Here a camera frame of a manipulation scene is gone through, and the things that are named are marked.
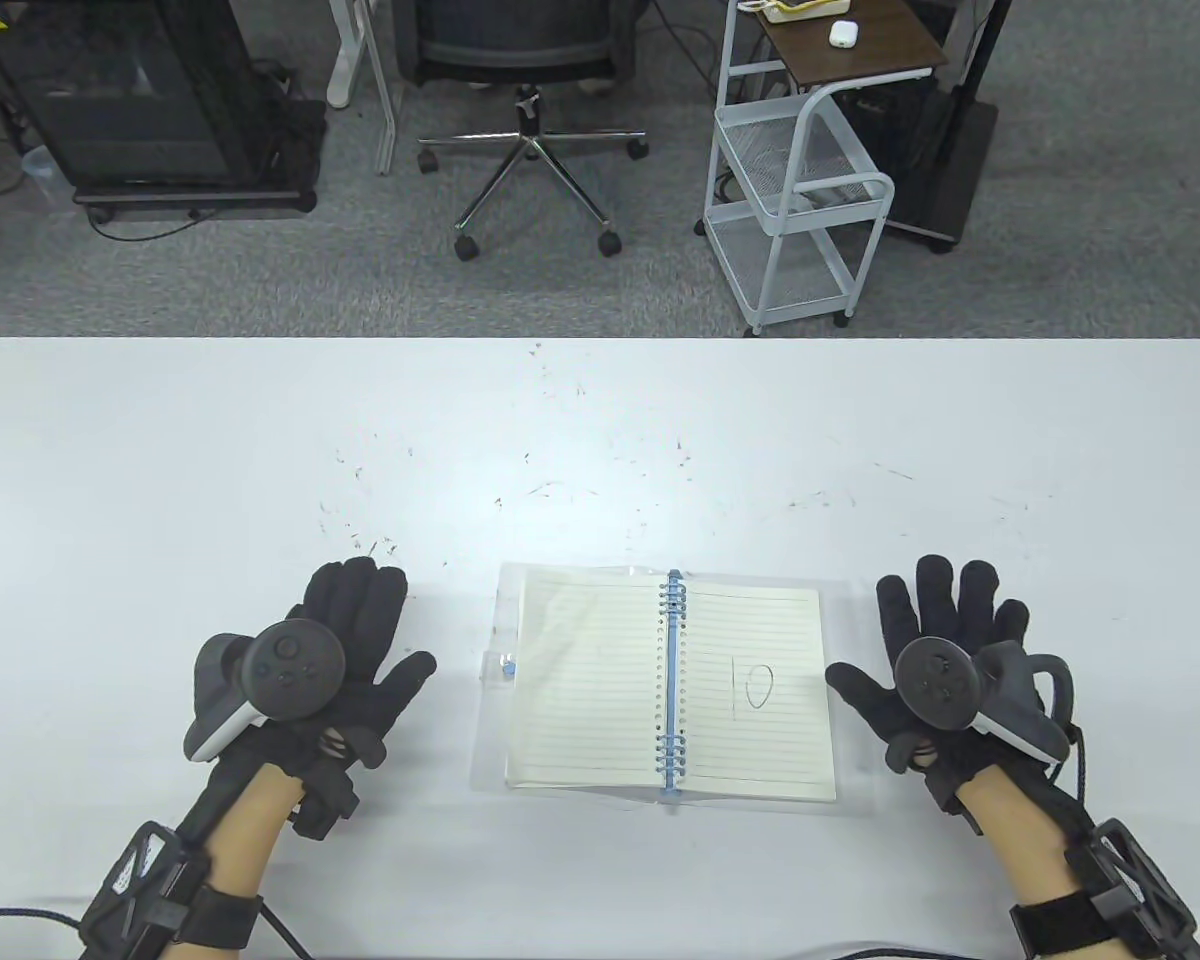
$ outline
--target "white desk leg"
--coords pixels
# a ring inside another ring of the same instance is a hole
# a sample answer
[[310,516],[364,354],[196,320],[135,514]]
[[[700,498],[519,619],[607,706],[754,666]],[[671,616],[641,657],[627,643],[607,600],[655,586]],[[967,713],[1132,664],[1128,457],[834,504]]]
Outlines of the white desk leg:
[[358,25],[354,0],[329,0],[329,8],[338,28],[338,59],[334,61],[325,100],[331,108],[341,110],[352,101],[352,89],[356,85],[359,61],[364,55],[364,34]]
[[385,70],[382,70],[382,53],[377,49],[377,36],[373,32],[373,14],[370,12],[368,0],[352,0],[359,32],[364,37],[364,46],[368,47],[368,59],[373,67],[373,82],[377,84],[377,98],[382,103],[382,138],[377,143],[377,160],[373,161],[373,169],[379,178],[385,178],[391,169],[391,157],[395,155],[395,106],[391,104],[391,90],[386,84]]

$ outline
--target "shoe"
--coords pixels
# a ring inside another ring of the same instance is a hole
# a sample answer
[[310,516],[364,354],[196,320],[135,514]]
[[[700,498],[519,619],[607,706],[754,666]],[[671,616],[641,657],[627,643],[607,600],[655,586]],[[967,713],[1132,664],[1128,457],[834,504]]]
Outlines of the shoe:
[[578,80],[578,90],[581,90],[587,96],[594,97],[606,97],[613,92],[614,88],[618,86],[618,80],[608,78],[596,78],[596,79],[584,79]]

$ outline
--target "forearm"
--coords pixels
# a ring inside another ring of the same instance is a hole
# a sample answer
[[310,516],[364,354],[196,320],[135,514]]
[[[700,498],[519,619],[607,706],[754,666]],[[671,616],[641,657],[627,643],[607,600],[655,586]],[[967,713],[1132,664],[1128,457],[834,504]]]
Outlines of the forearm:
[[[1080,890],[1067,866],[1062,830],[1008,778],[989,767],[958,792],[1004,868],[1021,905],[1043,904]],[[1061,960],[1132,960],[1124,943],[1109,940]]]
[[[265,764],[230,805],[204,844],[212,858],[208,883],[232,896],[257,896],[289,812],[302,799],[302,781]],[[214,950],[193,943],[172,943],[162,960],[235,960],[238,950]]]

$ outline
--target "hand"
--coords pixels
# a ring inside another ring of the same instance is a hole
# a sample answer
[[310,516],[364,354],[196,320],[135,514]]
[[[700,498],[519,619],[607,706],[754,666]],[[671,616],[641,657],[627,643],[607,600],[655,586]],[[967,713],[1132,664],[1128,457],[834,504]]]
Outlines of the hand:
[[[302,781],[304,796],[290,818],[299,835],[322,840],[334,823],[354,814],[359,799],[347,769],[358,760],[371,768],[382,763],[382,740],[436,672],[436,658],[419,652],[373,682],[391,649],[407,593],[404,571],[379,570],[368,557],[316,571],[289,617],[322,623],[338,637],[347,658],[343,686],[312,716],[247,727],[222,750],[206,794],[233,796],[260,764],[270,763]],[[184,822],[194,836],[212,826],[220,805],[206,800],[197,808]]]
[[404,571],[398,566],[379,570],[370,557],[326,563],[316,571],[289,618],[330,628],[347,655],[347,673],[343,686],[320,713],[277,726],[289,727],[304,739],[318,739],[320,749],[344,767],[356,760],[368,768],[382,763],[386,757],[382,740],[436,672],[436,658],[420,650],[400,660],[379,684],[373,682],[391,649],[407,594]]
[[[996,610],[1000,577],[992,564],[984,560],[966,564],[960,572],[958,604],[952,600],[952,563],[946,557],[922,557],[916,563],[919,620],[911,607],[911,595],[902,577],[887,576],[875,586],[880,631],[884,635],[889,666],[898,660],[902,648],[919,636],[944,637],[970,655],[1002,640],[1022,643],[1028,610],[1020,600],[1006,600]],[[895,773],[906,772],[908,767],[928,768],[935,760],[942,760],[960,768],[958,776],[967,773],[967,780],[996,762],[1001,751],[997,742],[974,731],[949,732],[930,727],[911,713],[896,689],[876,684],[874,678],[851,662],[830,664],[827,684],[836,689],[844,703],[859,712],[875,734],[888,745],[884,762]],[[978,769],[967,772],[970,767]]]

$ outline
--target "controller button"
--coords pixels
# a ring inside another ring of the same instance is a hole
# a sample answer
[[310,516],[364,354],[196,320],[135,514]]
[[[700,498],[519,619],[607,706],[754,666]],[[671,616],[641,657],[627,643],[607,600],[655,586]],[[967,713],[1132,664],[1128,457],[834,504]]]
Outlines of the controller button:
[[281,636],[276,640],[276,658],[281,660],[292,660],[296,658],[299,652],[302,649],[302,644],[298,643],[298,637],[293,636]]

